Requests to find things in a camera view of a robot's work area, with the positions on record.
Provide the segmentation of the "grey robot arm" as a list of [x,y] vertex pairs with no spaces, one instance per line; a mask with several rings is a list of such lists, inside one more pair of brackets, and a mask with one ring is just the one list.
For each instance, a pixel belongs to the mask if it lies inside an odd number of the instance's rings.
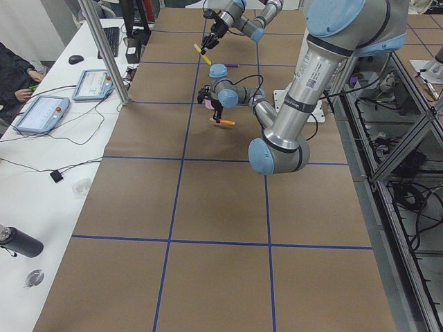
[[310,151],[301,131],[337,66],[351,56],[400,49],[406,40],[408,1],[308,1],[304,8],[307,52],[275,110],[261,90],[233,84],[223,64],[210,67],[209,96],[216,109],[251,107],[262,137],[251,141],[248,159],[261,175],[296,172]]
[[201,41],[201,54],[207,50],[212,50],[224,35],[231,29],[237,29],[249,39],[258,43],[264,35],[264,29],[281,12],[284,1],[270,0],[261,1],[264,4],[263,10],[253,19],[249,19],[244,13],[246,1],[229,1],[228,4],[219,10],[205,8],[203,11],[205,19],[212,19],[213,25],[210,33],[205,35]]

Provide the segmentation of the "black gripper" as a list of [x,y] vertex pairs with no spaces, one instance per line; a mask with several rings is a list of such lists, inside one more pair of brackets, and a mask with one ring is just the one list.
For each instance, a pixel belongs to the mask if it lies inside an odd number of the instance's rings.
[[212,50],[219,43],[219,38],[222,38],[228,31],[228,24],[217,14],[212,16],[214,24],[212,25],[210,34],[204,35],[201,42],[202,50]]
[[214,110],[213,110],[214,111],[214,113],[213,113],[213,120],[217,124],[220,124],[221,123],[221,115],[222,115],[221,111],[223,111],[224,108],[223,108],[222,104],[220,103],[220,101],[215,99],[212,96],[212,94],[211,94],[211,102],[212,102],[212,105],[214,107]]

